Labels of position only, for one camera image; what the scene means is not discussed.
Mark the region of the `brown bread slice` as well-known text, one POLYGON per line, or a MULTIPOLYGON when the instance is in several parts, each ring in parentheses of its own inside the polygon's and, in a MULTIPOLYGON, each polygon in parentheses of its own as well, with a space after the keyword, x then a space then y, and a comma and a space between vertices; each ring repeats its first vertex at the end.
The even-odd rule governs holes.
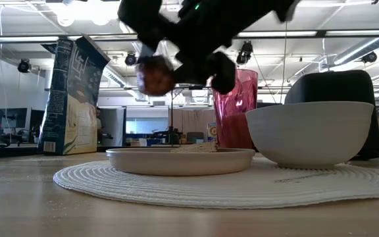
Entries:
POLYGON ((206 142, 200 144, 181 145, 180 147, 171 149, 171 153, 214 153, 217 152, 218 146, 216 142, 206 142))

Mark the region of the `black computer monitor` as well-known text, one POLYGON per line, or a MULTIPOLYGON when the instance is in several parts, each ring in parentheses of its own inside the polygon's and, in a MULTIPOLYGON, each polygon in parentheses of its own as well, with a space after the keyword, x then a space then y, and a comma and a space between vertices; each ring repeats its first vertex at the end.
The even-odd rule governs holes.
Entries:
POLYGON ((25 128, 27 108, 0 109, 1 128, 25 128))
POLYGON ((45 111, 41 110, 31 110, 31 115, 30 115, 30 130, 32 132, 36 132, 40 129, 40 126, 43 121, 43 116, 44 116, 45 111))

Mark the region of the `grey room partition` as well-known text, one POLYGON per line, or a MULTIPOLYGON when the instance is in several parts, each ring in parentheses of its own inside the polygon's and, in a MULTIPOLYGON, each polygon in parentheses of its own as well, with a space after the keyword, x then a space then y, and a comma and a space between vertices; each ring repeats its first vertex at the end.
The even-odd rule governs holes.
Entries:
POLYGON ((126 109, 102 109, 101 124, 103 126, 103 136, 101 144, 103 146, 120 147, 123 145, 123 137, 126 124, 126 109))

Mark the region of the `white ceramic bowl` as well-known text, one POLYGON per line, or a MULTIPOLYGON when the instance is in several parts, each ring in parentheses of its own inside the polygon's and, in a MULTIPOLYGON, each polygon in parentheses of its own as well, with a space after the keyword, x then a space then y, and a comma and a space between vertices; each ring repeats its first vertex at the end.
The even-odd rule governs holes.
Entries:
POLYGON ((374 105, 356 101, 286 103, 246 112, 257 150, 281 167, 321 169, 363 148, 374 105))

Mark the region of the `black toaster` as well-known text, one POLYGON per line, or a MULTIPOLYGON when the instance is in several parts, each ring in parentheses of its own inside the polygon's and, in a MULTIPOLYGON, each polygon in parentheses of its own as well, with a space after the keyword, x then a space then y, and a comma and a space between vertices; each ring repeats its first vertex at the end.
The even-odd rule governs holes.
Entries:
MULTIPOLYGON (((312 101, 358 101, 375 105, 374 88, 370 75, 364 70, 319 72, 301 76, 288 91, 286 103, 312 101)), ((379 125, 373 109, 366 142, 355 160, 379 157, 379 125)))

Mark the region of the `black ceiling spotlight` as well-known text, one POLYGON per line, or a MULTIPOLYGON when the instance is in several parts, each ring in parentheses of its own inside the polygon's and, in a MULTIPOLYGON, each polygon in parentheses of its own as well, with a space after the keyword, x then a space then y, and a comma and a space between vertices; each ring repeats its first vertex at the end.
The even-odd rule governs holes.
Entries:
POLYGON ((377 60, 378 56, 375 52, 370 52, 366 55, 364 55, 362 58, 361 58, 361 61, 363 63, 374 63, 376 60, 377 60))
POLYGON ((252 52, 253 52, 252 43, 250 41, 244 41, 241 49, 238 52, 236 63, 238 65, 246 64, 251 58, 252 52))
POLYGON ((31 71, 31 64, 29 59, 21 59, 17 67, 21 73, 29 73, 31 71))
POLYGON ((127 66, 133 66, 137 63, 137 57, 136 57, 136 53, 131 51, 131 52, 128 52, 127 53, 127 56, 124 60, 124 63, 127 65, 127 66))

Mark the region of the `pink glass tumbler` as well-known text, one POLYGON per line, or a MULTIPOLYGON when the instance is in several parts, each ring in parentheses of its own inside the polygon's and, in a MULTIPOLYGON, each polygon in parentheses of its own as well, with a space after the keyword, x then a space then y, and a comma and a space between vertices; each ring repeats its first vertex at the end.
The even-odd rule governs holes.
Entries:
POLYGON ((245 114, 257 108, 257 86, 255 71, 237 69, 232 91, 224 95, 213 92, 219 147, 254 148, 245 114))

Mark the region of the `white round woven placemat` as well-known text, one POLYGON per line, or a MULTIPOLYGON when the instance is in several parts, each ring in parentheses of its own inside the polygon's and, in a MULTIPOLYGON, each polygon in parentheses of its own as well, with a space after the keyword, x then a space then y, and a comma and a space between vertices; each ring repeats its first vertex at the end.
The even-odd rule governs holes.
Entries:
POLYGON ((379 169, 287 169, 261 159, 246 171, 212 176, 129 174, 107 161, 94 161, 64 168, 53 181, 104 199, 205 209, 274 209, 379 198, 379 169))

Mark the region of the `blue cereal box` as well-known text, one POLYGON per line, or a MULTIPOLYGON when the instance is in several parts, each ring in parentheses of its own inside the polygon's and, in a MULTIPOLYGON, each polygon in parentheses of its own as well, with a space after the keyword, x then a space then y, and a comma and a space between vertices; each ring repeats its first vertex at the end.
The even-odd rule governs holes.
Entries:
POLYGON ((96 107, 109 57, 88 36, 58 39, 38 151, 71 155, 97 151, 96 107))

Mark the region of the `beige background curtain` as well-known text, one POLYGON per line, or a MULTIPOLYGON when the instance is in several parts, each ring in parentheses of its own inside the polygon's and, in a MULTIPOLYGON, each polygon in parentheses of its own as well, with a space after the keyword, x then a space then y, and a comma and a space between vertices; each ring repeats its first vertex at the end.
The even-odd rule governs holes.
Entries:
POLYGON ((216 122, 214 109, 169 109, 168 125, 179 132, 208 132, 208 124, 216 122))

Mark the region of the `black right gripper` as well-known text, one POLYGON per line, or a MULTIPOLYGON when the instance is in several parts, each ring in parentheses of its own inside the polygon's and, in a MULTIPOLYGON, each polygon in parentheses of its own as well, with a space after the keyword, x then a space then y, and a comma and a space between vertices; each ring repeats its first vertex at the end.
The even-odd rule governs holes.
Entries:
POLYGON ((199 59, 176 69, 176 83, 207 85, 220 94, 235 87, 236 66, 220 46, 230 47, 242 31, 242 0, 184 0, 173 22, 160 13, 162 0, 122 0, 118 18, 137 34, 140 56, 153 56, 166 38, 178 49, 177 59, 199 59))

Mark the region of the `beige round plate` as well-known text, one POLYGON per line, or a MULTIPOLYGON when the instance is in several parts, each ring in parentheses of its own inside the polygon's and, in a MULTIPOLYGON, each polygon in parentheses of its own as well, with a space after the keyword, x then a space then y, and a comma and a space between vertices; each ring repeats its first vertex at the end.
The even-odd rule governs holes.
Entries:
POLYGON ((173 152, 171 147, 106 150, 115 169, 155 176, 207 176, 240 172, 251 166, 252 149, 219 148, 216 152, 173 152))

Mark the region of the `black overhead crossbar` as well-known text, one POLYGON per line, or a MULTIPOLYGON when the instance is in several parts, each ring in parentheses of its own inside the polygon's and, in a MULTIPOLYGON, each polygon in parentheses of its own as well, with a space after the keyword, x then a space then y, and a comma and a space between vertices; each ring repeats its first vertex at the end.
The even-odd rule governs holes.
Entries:
MULTIPOLYGON (((94 41, 138 41, 137 34, 90 34, 94 41)), ((0 43, 51 43, 59 38, 76 40, 81 35, 30 35, 0 36, 0 43)), ((307 38, 379 38, 379 29, 352 30, 288 30, 285 31, 249 31, 241 32, 233 37, 235 40, 259 39, 307 39, 307 38)))

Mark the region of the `black metal rig frame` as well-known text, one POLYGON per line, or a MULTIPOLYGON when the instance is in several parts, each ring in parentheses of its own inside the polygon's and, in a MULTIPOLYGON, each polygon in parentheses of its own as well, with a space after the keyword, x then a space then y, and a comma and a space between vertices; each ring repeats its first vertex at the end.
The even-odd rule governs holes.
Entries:
MULTIPOLYGON (((143 149, 155 149, 155 148, 168 148, 168 149, 174 149, 178 147, 183 147, 185 145, 189 144, 184 144, 184 145, 170 145, 170 144, 155 144, 149 147, 120 147, 120 146, 97 146, 96 151, 91 151, 91 152, 85 152, 85 153, 104 153, 108 149, 138 149, 138 150, 143 150, 143 149)), ((0 158, 10 158, 10 157, 23 157, 23 156, 35 156, 35 155, 46 155, 46 156, 60 156, 60 154, 57 153, 44 153, 42 151, 38 150, 37 146, 14 146, 14 147, 4 147, 0 148, 0 158)))

